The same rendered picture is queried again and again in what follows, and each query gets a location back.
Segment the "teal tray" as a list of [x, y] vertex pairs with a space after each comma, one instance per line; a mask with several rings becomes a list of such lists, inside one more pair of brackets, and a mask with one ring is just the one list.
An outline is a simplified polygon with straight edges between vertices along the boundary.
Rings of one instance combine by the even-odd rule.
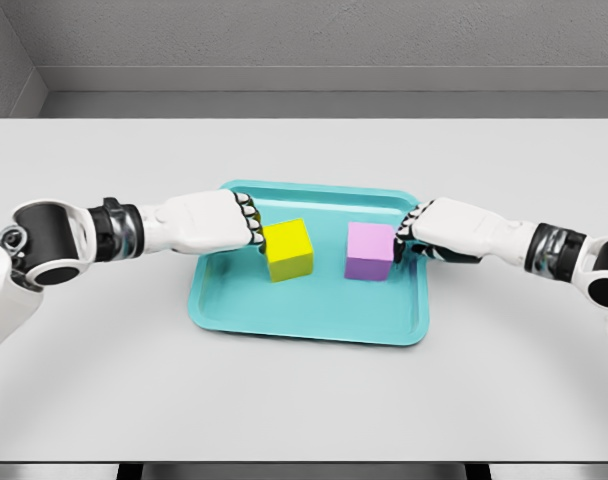
[[410, 346], [430, 325], [426, 260], [411, 252], [385, 281], [344, 276], [352, 221], [396, 227], [418, 203], [399, 190], [232, 180], [265, 226], [303, 219], [312, 241], [310, 275], [274, 283], [252, 247], [198, 259], [188, 295], [191, 320], [207, 330]]

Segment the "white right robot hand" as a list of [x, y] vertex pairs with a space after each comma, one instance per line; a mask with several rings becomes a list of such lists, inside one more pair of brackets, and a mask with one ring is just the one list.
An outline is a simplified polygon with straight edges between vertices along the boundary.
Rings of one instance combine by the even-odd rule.
[[402, 261], [407, 246], [417, 255], [448, 263], [477, 264], [482, 240], [474, 233], [484, 218], [473, 205], [438, 198], [406, 214], [393, 240], [393, 261]]

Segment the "pink cube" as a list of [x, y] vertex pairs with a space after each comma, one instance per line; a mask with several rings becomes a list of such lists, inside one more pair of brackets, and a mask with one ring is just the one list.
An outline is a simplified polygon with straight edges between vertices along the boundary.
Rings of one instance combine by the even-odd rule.
[[349, 222], [344, 277], [385, 281], [394, 259], [393, 243], [391, 225]]

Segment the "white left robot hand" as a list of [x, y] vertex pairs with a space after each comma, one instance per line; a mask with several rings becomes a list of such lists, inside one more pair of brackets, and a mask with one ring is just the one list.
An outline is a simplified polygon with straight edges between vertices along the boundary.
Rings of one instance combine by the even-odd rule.
[[233, 251], [248, 245], [264, 247], [259, 210], [246, 193], [219, 189], [168, 201], [172, 249], [184, 254]]

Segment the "yellow cube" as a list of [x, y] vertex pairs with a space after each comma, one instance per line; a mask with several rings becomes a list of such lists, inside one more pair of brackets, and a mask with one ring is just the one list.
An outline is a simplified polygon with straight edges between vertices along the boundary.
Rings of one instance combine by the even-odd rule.
[[265, 226], [265, 257], [273, 283], [310, 275], [314, 250], [301, 218]]

